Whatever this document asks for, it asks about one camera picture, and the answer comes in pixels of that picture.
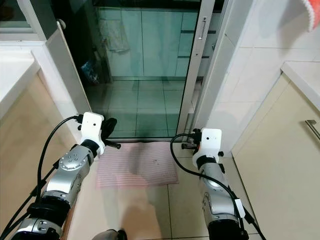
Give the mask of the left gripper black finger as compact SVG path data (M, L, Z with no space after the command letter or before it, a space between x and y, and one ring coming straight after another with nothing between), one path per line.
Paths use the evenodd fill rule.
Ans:
M117 119L109 118L103 121L103 139L107 140L114 132L115 126L118 124Z

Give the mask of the pink floor mat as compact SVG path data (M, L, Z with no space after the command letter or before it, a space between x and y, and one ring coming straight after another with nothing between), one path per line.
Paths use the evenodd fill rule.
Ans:
M169 142L126 142L109 148L99 157L98 188L128 188L176 185L177 166Z

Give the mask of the glass sliding door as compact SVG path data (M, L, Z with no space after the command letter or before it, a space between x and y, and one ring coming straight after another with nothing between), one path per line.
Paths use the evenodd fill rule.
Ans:
M226 0L52 0L92 112L118 121L116 139L171 138L191 126ZM198 40L201 17L208 17ZM107 49L100 19L120 19L130 50ZM94 61L101 84L84 83Z

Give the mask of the blue plastic bag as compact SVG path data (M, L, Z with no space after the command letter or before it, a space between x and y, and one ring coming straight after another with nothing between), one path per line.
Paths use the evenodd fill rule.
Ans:
M83 81L87 85L95 86L100 85L101 78L95 66L94 60L86 61L81 67Z

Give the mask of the white door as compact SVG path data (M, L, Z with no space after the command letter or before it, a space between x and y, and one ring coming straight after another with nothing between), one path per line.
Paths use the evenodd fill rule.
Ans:
M55 29L45 42L48 70L45 74L46 88L62 118L90 112L91 107L80 80L78 69L67 45L64 30L54 20Z

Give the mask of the hanging pale towel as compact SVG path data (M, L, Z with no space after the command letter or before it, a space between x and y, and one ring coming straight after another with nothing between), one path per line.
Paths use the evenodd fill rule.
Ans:
M130 50L124 24L121 19L104 19L98 22L102 41L106 48L115 53Z

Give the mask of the white framed window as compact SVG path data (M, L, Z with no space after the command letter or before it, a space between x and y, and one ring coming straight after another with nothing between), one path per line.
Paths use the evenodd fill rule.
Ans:
M0 34L36 34L31 0L0 0Z

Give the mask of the red white cloth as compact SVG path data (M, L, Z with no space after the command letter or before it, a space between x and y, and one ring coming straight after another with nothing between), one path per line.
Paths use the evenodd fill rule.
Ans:
M313 32L320 26L320 0L297 0L307 14L307 32Z

